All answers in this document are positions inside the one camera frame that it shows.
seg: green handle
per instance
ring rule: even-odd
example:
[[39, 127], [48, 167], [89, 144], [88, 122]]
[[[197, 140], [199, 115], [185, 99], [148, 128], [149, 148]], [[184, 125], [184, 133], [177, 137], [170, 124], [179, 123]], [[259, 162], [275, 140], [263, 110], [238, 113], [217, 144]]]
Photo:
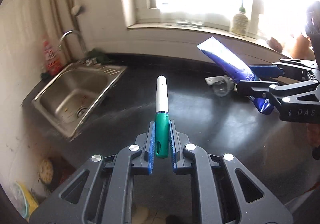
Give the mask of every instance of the green handle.
[[156, 114], [156, 156], [167, 158], [169, 155], [169, 115], [167, 113]]

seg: stainless steel sink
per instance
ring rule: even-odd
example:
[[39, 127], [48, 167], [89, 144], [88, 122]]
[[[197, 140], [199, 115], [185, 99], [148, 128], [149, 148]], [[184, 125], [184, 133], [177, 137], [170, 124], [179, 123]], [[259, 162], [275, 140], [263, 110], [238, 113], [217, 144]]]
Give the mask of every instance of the stainless steel sink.
[[34, 98], [34, 106], [70, 141], [125, 66], [68, 65]]

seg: sink rim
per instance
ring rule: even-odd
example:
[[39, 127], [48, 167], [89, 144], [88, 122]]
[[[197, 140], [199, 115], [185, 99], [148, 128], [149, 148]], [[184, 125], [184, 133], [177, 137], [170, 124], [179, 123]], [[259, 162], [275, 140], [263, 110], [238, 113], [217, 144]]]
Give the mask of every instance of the sink rim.
[[[103, 90], [99, 93], [97, 98], [90, 104], [90, 106], [87, 108], [87, 111], [84, 113], [83, 117], [80, 119], [77, 126], [73, 129], [71, 132], [70, 130], [67, 130], [64, 128], [64, 124], [61, 123], [56, 117], [52, 116], [47, 109], [42, 106], [40, 99], [44, 92], [65, 72], [70, 71], [72, 69], [81, 69], [85, 71], [93, 71], [93, 72], [101, 72], [108, 75], [108, 72], [103, 71], [104, 68], [114, 68], [119, 70], [120, 72], [115, 76], [115, 78], [110, 81], [109, 84], [107, 84]], [[84, 121], [87, 119], [88, 115], [92, 112], [92, 110], [99, 104], [99, 102], [102, 100], [103, 96], [106, 94], [106, 92], [109, 90], [109, 88], [119, 79], [119, 77], [123, 74], [123, 72], [126, 70], [126, 66], [117, 66], [117, 65], [90, 65], [85, 66], [82, 64], [77, 63], [71, 63], [67, 65], [61, 72], [59, 72], [32, 100], [33, 105], [35, 108], [54, 126], [60, 133], [63, 134], [63, 136], [68, 140], [72, 141], [74, 138], [76, 138], [80, 132], [78, 131], [79, 127], [84, 123]]]

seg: blue toothpaste tube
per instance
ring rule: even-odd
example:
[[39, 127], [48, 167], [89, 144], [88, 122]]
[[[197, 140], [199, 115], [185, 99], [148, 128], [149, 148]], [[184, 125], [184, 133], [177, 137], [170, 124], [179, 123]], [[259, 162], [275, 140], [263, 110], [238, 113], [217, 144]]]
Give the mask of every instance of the blue toothpaste tube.
[[[260, 80], [241, 59], [214, 37], [199, 44], [198, 48], [219, 65], [234, 82]], [[260, 113], [269, 115], [272, 112], [273, 105], [269, 103], [268, 99], [254, 97], [249, 97], [249, 99]]]

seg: plastic bottle with green cap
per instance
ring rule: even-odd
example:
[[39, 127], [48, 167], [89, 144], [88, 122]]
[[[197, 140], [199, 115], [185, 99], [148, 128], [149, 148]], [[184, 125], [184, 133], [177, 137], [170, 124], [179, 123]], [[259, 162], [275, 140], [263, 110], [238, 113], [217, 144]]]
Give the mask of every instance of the plastic bottle with green cap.
[[245, 15], [245, 8], [243, 7], [243, 1], [241, 3], [241, 7], [239, 8], [239, 12], [233, 17], [232, 24], [230, 27], [230, 33], [245, 37], [247, 33], [247, 29], [249, 26], [249, 19]]
[[169, 108], [167, 94], [167, 80], [165, 76], [157, 79], [156, 94], [156, 156], [167, 158], [169, 154]]

